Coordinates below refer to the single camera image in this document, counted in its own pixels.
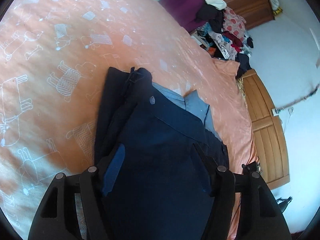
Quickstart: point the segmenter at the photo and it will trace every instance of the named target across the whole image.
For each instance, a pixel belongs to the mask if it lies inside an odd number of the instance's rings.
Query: plastic bag
[[[275,11],[280,6],[279,0],[270,0],[272,10]]]

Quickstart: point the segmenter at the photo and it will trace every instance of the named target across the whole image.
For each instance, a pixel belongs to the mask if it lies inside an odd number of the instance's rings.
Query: pile of clothes
[[[196,90],[183,98],[152,83],[144,68],[108,69],[94,162],[115,153],[101,194],[116,239],[201,238],[214,200],[192,146],[228,168],[227,147],[216,135],[210,106]]]
[[[189,33],[196,30],[216,51],[212,57],[240,62],[236,78],[251,69],[252,38],[245,19],[227,7],[224,0],[159,0],[159,3]]]

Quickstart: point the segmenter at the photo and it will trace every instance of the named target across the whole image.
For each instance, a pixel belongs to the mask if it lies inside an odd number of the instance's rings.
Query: purple cloth
[[[196,21],[196,14],[205,4],[204,0],[160,0],[160,4],[187,32],[206,23],[202,20]]]

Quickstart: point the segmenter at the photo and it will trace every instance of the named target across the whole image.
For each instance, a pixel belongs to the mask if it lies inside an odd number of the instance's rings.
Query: gray cloth
[[[172,103],[198,117],[204,124],[204,127],[208,131],[212,132],[216,138],[222,141],[214,129],[210,105],[206,104],[199,98],[197,90],[192,91],[186,97],[182,97],[176,92],[160,86],[157,83],[153,82],[152,85]]]

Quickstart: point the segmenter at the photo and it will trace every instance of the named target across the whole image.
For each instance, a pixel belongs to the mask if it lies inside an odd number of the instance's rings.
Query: patterned bedsheet
[[[53,176],[92,164],[109,66],[144,67],[181,95],[197,89],[231,170],[257,158],[238,63],[212,60],[153,0],[15,0],[0,23],[0,65],[0,206],[24,239]],[[238,206],[239,196],[230,239]]]

